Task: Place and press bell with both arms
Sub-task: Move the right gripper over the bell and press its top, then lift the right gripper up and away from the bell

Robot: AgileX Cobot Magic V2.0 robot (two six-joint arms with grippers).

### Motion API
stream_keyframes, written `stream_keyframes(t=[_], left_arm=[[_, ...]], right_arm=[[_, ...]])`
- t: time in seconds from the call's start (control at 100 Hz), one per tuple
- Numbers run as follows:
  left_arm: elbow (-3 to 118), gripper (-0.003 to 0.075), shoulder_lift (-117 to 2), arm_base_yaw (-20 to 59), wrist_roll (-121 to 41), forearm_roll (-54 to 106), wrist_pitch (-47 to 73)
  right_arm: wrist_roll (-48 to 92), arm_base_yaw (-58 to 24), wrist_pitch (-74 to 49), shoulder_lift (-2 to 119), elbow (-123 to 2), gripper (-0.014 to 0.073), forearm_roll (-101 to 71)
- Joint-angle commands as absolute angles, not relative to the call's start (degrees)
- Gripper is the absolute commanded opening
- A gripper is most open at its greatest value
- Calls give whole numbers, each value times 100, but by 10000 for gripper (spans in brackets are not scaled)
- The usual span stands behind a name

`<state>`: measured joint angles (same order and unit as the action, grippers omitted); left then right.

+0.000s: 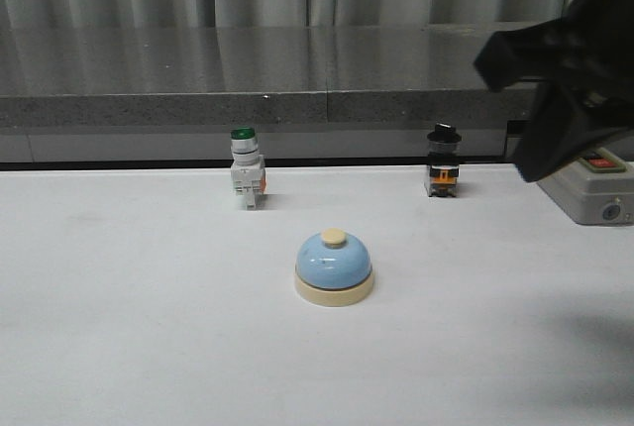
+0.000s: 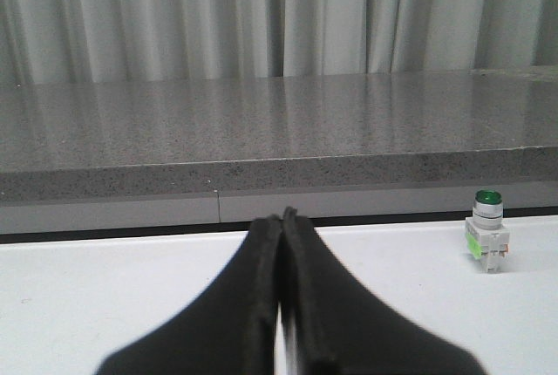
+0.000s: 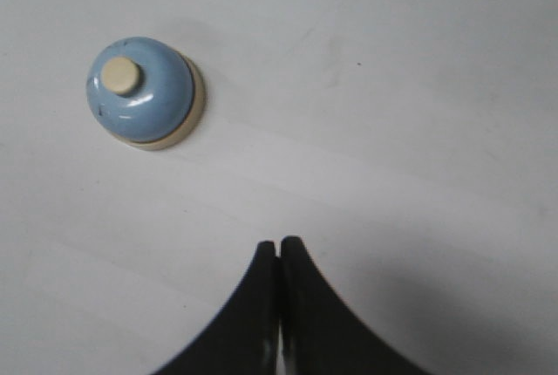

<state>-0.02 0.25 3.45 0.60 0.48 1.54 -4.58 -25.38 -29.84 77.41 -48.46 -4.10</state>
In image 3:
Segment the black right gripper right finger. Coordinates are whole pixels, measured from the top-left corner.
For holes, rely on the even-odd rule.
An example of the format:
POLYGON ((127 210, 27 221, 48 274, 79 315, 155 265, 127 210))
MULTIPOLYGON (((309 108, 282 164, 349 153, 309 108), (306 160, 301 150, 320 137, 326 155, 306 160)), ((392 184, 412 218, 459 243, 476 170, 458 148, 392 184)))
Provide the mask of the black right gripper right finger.
POLYGON ((331 288, 301 238, 281 242, 288 374, 425 374, 371 331, 331 288))

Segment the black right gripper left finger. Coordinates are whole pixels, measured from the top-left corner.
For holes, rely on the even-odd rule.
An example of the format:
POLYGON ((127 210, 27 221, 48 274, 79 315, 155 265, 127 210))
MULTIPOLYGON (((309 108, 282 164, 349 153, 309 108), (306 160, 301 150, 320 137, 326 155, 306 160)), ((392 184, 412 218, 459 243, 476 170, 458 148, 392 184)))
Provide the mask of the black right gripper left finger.
POLYGON ((259 242, 242 280, 206 328, 158 374, 275 374, 278 258, 259 242))

